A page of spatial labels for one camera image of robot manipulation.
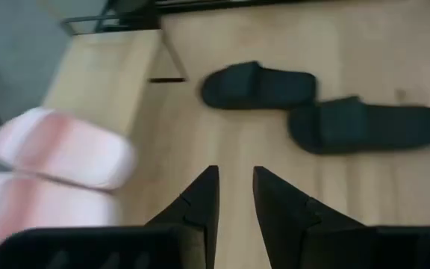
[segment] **wooden floor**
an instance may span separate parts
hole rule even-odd
[[[320,99],[358,94],[430,106],[430,0],[217,10],[170,16],[165,25],[190,81],[146,89],[133,135],[139,166],[118,193],[126,223],[144,223],[217,164],[217,269],[269,268],[252,198],[255,165],[365,224],[430,224],[430,148],[316,156],[288,137],[286,112],[219,111],[198,98],[207,74],[255,59],[312,72]]]

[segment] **gray floor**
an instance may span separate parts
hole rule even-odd
[[[3,120],[40,104],[68,40],[57,20],[35,0],[0,0]]]

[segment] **slide sandal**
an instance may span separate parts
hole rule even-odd
[[[317,80],[306,72],[267,69],[256,61],[210,74],[202,100],[221,109],[291,109],[316,98]]]
[[[0,173],[0,243],[26,229],[115,226],[119,218],[118,203],[102,192]]]
[[[45,108],[33,108],[0,128],[0,163],[88,188],[112,190],[135,165],[123,137]]]
[[[413,149],[430,144],[430,108],[367,105],[352,96],[294,109],[288,128],[315,154]]]

